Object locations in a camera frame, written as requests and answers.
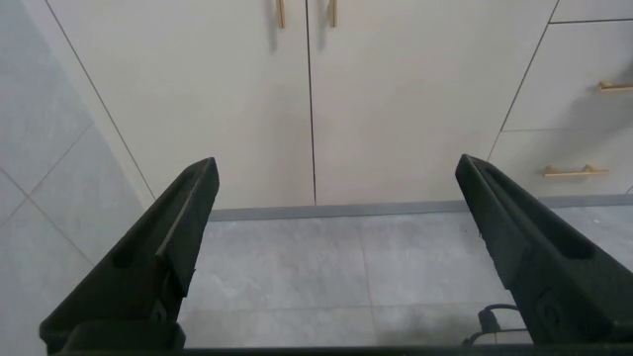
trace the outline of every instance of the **gray floor tile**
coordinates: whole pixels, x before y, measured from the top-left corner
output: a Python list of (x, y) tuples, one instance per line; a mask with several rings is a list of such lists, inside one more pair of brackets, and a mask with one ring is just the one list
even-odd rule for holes
[(188, 300), (206, 310), (369, 306), (357, 220), (210, 222)]
[(0, 171), (0, 225), (18, 209), (25, 198), (24, 193)]
[(192, 311), (181, 316), (186, 347), (362, 346), (375, 340), (369, 308)]
[(561, 208), (554, 213), (633, 271), (633, 206)]
[(27, 194), (92, 122), (20, 1), (0, 2), (0, 167)]
[(30, 201), (0, 227), (0, 344), (11, 355), (45, 354), (40, 322), (91, 269)]
[(142, 214), (140, 200), (95, 127), (72, 146), (31, 198), (92, 263)]
[[(458, 345), (481, 331), (477, 313), (486, 305), (374, 307), (381, 345)], [(501, 328), (525, 327), (518, 311), (495, 311)]]
[(374, 306), (513, 303), (468, 213), (365, 218)]

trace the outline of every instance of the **floor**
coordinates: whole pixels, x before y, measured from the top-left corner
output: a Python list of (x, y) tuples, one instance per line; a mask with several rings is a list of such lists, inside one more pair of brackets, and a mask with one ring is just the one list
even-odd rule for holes
[[(633, 207), (555, 212), (633, 268)], [(210, 222), (179, 321), (187, 347), (459, 344), (494, 303), (468, 213)]]

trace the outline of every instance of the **grout line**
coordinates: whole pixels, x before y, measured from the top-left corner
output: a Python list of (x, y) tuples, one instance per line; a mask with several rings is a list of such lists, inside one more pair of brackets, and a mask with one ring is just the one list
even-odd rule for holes
[[(473, 306), (484, 308), (490, 303), (413, 303), (413, 304), (397, 304), (397, 305), (385, 305), (385, 306), (339, 306), (339, 307), (292, 307), (292, 308), (269, 308), (269, 309), (205, 309), (205, 311), (212, 312), (297, 312), (297, 311), (337, 311), (337, 310), (350, 310), (350, 309), (374, 309), (374, 308), (414, 308), (414, 307), (442, 307), (442, 306)], [(192, 306), (192, 311), (198, 310), (195, 306)]]
[(115, 130), (117, 131), (117, 134), (121, 138), (121, 142), (123, 143), (124, 147), (126, 148), (126, 151), (128, 152), (128, 154), (130, 155), (130, 158), (132, 159), (132, 162), (135, 164), (135, 167), (138, 170), (138, 174), (140, 174), (140, 178), (142, 178), (143, 183), (145, 183), (145, 186), (147, 187), (147, 190), (149, 191), (149, 195), (151, 195), (151, 198), (153, 198), (154, 201), (155, 201), (156, 197), (154, 196), (154, 193), (151, 191), (151, 188), (149, 188), (149, 184), (147, 184), (147, 180), (145, 179), (145, 176), (143, 175), (142, 171), (140, 170), (140, 167), (138, 166), (138, 163), (136, 163), (136, 159), (132, 155), (132, 152), (130, 151), (130, 148), (128, 147), (128, 143), (123, 139), (123, 136), (121, 135), (121, 131), (119, 131), (119, 127), (117, 126), (117, 123), (115, 123), (114, 119), (112, 119), (112, 115), (110, 115), (110, 110), (108, 110), (108, 107), (106, 106), (106, 103), (101, 98), (101, 94), (99, 94), (99, 91), (97, 90), (97, 87), (95, 86), (94, 82), (92, 81), (92, 78), (90, 77), (90, 74), (88, 74), (88, 70), (86, 70), (86, 67), (83, 65), (83, 62), (81, 61), (81, 58), (79, 58), (79, 54), (77, 54), (77, 51), (75, 50), (75, 47), (72, 45), (72, 42), (70, 41), (70, 38), (68, 37), (68, 35), (66, 34), (66, 31), (64, 30), (63, 26), (61, 25), (61, 22), (57, 19), (57, 15), (52, 10), (52, 7), (50, 6), (50, 3), (48, 2), (48, 0), (45, 0), (45, 1), (46, 1), (46, 5), (48, 6), (48, 9), (50, 10), (50, 13), (55, 18), (55, 21), (57, 22), (57, 25), (59, 26), (59, 29), (63, 33), (63, 36), (66, 38), (66, 41), (68, 42), (68, 45), (70, 46), (70, 49), (72, 49), (72, 52), (75, 54), (75, 57), (77, 58), (77, 61), (79, 62), (79, 65), (81, 65), (81, 69), (83, 69), (83, 72), (86, 74), (86, 77), (88, 78), (88, 81), (90, 82), (90, 85), (92, 86), (92, 89), (97, 94), (97, 97), (99, 98), (99, 101), (101, 102), (101, 105), (103, 106), (104, 110), (106, 111), (106, 114), (108, 114), (108, 118), (110, 118), (110, 122), (115, 127)]
[(57, 231), (59, 231), (59, 233), (61, 233), (61, 235), (70, 243), (70, 245), (72, 245), (72, 247), (74, 247), (77, 250), (77, 252), (79, 252), (79, 254), (83, 256), (83, 258), (85, 258), (86, 261), (88, 261), (88, 263), (92, 267), (95, 266), (95, 264), (92, 263), (92, 261), (90, 261), (90, 258), (88, 258), (88, 256), (86, 256), (86, 254), (83, 253), (83, 251), (79, 247), (77, 247), (77, 245), (68, 236), (66, 236), (66, 234), (61, 230), (61, 228), (59, 228), (59, 226), (57, 226), (57, 224), (54, 223), (54, 221), (48, 217), (48, 215), (44, 212), (44, 210), (42, 210), (42, 208), (40, 208), (40, 206), (36, 204), (36, 202), (34, 202), (31, 198), (27, 198), (25, 201), (27, 200), (31, 202), (31, 204), (33, 204), (40, 213), (42, 213), (42, 215), (54, 226), (54, 228)]
[(633, 21), (633, 19), (606, 19), (606, 20), (573, 20), (573, 21), (552, 21), (550, 18), (550, 25), (570, 25), (570, 24), (595, 24), (595, 23), (608, 23), (608, 22), (622, 22)]
[(374, 317), (374, 302), (372, 301), (372, 289), (369, 286), (369, 271), (367, 270), (367, 257), (365, 254), (365, 242), (363, 236), (358, 237), (360, 239), (360, 250), (363, 253), (363, 267), (365, 267), (365, 280), (367, 281), (367, 298), (369, 298), (369, 313), (372, 316), (372, 328), (374, 329), (374, 337), (378, 337), (376, 328), (376, 318)]
[(306, 0), (306, 38), (308, 39), (308, 89), (310, 91), (310, 134), (313, 147), (313, 190), (315, 205), (317, 204), (317, 164), (315, 162), (315, 123), (313, 112), (313, 71), (310, 63), (310, 17), (308, 16), (308, 0)]
[(48, 173), (44, 176), (44, 178), (42, 178), (40, 180), (40, 183), (38, 183), (38, 185), (33, 188), (33, 190), (31, 191), (30, 194), (27, 194), (27, 197), (31, 198), (31, 195), (33, 193), (35, 193), (38, 188), (40, 188), (41, 184), (43, 183), (44, 179), (46, 179), (46, 177), (50, 174), (50, 172), (52, 172), (53, 169), (55, 169), (55, 167), (57, 166), (57, 164), (59, 164), (59, 162), (61, 162), (61, 160), (66, 156), (66, 154), (68, 154), (68, 152), (70, 152), (70, 149), (72, 149), (72, 147), (75, 146), (75, 144), (83, 137), (84, 134), (86, 134), (86, 132), (92, 128), (92, 126), (94, 125), (94, 122), (91, 122), (90, 125), (88, 125), (88, 127), (77, 137), (77, 139), (75, 140), (75, 142), (72, 143), (72, 145), (61, 155), (61, 157), (59, 157), (59, 159), (57, 159), (57, 161), (55, 162), (55, 164), (50, 168), (50, 170), (48, 171)]
[[(230, 310), (230, 309), (202, 309), (204, 311), (211, 311), (211, 312), (239, 312), (239, 313), (247, 313), (247, 312), (300, 312), (300, 311), (338, 311), (338, 310), (352, 310), (352, 309), (356, 309), (356, 310), (363, 310), (363, 309), (371, 309), (372, 307), (370, 306), (342, 306), (342, 307), (294, 307), (294, 308), (270, 308), (270, 309), (236, 309), (236, 310)], [(195, 311), (199, 311), (200, 309), (196, 308), (195, 306), (191, 306), (190, 307), (190, 312), (195, 312)]]
[(556, 8), (558, 7), (559, 2), (560, 2), (560, 0), (556, 1), (556, 4), (554, 5), (554, 8), (552, 9), (552, 13), (550, 14), (550, 18), (545, 23), (545, 29), (543, 29), (543, 33), (541, 34), (541, 38), (538, 40), (538, 43), (536, 44), (536, 48), (534, 49), (534, 53), (532, 53), (532, 57), (530, 58), (530, 61), (527, 63), (527, 67), (525, 68), (525, 72), (523, 73), (523, 78), (521, 78), (521, 82), (518, 84), (518, 88), (516, 89), (516, 93), (514, 94), (514, 98), (512, 98), (512, 102), (510, 103), (510, 107), (507, 109), (507, 114), (505, 114), (505, 119), (503, 119), (503, 124), (501, 124), (501, 129), (497, 133), (497, 138), (495, 138), (495, 143), (493, 143), (493, 147), (491, 148), (491, 152), (488, 154), (488, 158), (486, 159), (487, 162), (490, 161), (491, 157), (493, 156), (493, 151), (495, 150), (495, 146), (497, 145), (498, 138), (501, 136), (501, 133), (503, 133), (503, 128), (505, 127), (505, 123), (507, 122), (507, 118), (509, 118), (510, 113), (512, 112), (512, 107), (514, 106), (514, 102), (516, 102), (516, 98), (518, 98), (518, 93), (521, 92), (521, 87), (523, 87), (523, 82), (525, 81), (525, 78), (527, 77), (527, 73), (530, 71), (530, 67), (532, 66), (532, 62), (534, 61), (534, 58), (536, 57), (536, 53), (538, 53), (538, 49), (541, 47), (541, 43), (543, 42), (543, 39), (545, 38), (545, 33), (547, 32), (547, 28), (549, 27), (550, 21), (552, 21), (552, 17), (554, 17), (554, 13), (556, 12)]
[(24, 205), (24, 203), (25, 203), (26, 201), (28, 201), (28, 200), (29, 200), (29, 198), (25, 196), (25, 198), (24, 198), (24, 200), (22, 201), (22, 203), (18, 204), (18, 207), (17, 207), (17, 208), (16, 208), (13, 212), (11, 212), (11, 214), (9, 214), (9, 216), (7, 217), (7, 219), (5, 219), (3, 222), (0, 222), (0, 228), (2, 228), (2, 226), (4, 226), (4, 224), (5, 224), (5, 223), (7, 223), (7, 221), (9, 221), (9, 220), (13, 217), (13, 215), (14, 215), (17, 211), (19, 211), (19, 210), (20, 210), (20, 208)]
[(2, 173), (3, 173), (3, 174), (4, 174), (4, 175), (5, 175), (5, 176), (9, 179), (9, 181), (11, 181), (11, 183), (13, 183), (13, 185), (14, 185), (14, 186), (16, 186), (16, 188), (18, 188), (18, 190), (19, 190), (20, 192), (22, 192), (22, 194), (24, 195), (24, 199), (22, 200), (22, 202), (20, 202), (20, 204), (18, 204), (18, 206), (16, 207), (16, 209), (14, 209), (14, 210), (13, 210), (13, 212), (11, 212), (11, 214), (9, 214), (9, 216), (7, 217), (7, 219), (5, 219), (3, 222), (0, 222), (0, 227), (2, 227), (2, 225), (4, 225), (4, 223), (6, 223), (6, 222), (7, 222), (7, 221), (8, 221), (8, 220), (9, 220), (9, 219), (13, 216), (13, 214), (15, 214), (15, 213), (18, 211), (18, 209), (20, 209), (20, 207), (22, 207), (22, 205), (24, 204), (24, 202), (26, 202), (26, 201), (27, 201), (27, 199), (29, 199), (29, 195), (27, 194), (27, 192), (25, 192), (25, 191), (24, 191), (24, 189), (22, 189), (22, 187), (20, 187), (20, 186), (18, 185), (18, 182), (16, 182), (16, 181), (13, 179), (13, 177), (11, 177), (11, 176), (9, 175), (9, 173), (5, 172), (5, 170), (4, 170), (4, 169), (0, 168), (0, 172), (2, 172)]

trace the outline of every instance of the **drawer handle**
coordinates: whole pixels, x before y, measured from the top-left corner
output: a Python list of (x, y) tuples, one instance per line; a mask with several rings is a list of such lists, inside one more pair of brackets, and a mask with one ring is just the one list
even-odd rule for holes
[(597, 169), (590, 164), (586, 164), (580, 171), (560, 171), (551, 165), (545, 167), (545, 170), (543, 171), (543, 177), (576, 177), (607, 174), (609, 174), (608, 169)]
[(633, 91), (633, 84), (614, 85), (608, 80), (602, 80), (598, 84), (597, 89), (600, 93), (621, 93)]
[(336, 27), (336, 22), (338, 21), (336, 5), (336, 0), (329, 0), (329, 26), (332, 28)]
[(284, 9), (284, 0), (277, 0), (277, 27), (286, 28), (286, 9)]

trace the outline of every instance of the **white cabinet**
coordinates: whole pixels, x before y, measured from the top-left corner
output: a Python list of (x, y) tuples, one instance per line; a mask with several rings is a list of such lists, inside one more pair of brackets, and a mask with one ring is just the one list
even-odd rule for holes
[[(631, 142), (633, 128), (506, 132), (498, 137), (490, 163), (537, 197), (624, 194), (633, 185)], [(574, 174), (590, 173), (587, 165), (608, 172)], [(565, 174), (545, 177), (547, 166)]]
[(633, 19), (631, 0), (560, 0), (552, 22)]
[(156, 196), (214, 156), (216, 208), (314, 203), (305, 1), (49, 3)]
[(556, 1), (308, 2), (316, 202), (461, 199)]
[[(151, 191), (214, 156), (218, 209), (462, 199), (460, 156), (493, 147), (534, 194), (625, 192), (633, 133), (609, 128), (629, 127), (633, 94), (595, 87), (633, 83), (633, 22), (543, 37), (556, 3), (49, 0)], [(555, 19), (628, 8), (570, 4)], [(506, 116), (522, 132), (499, 134)], [(611, 175), (538, 175), (587, 163)]]
[[(632, 44), (633, 21), (550, 25), (503, 129), (632, 126)], [(629, 90), (600, 92), (601, 81)]]

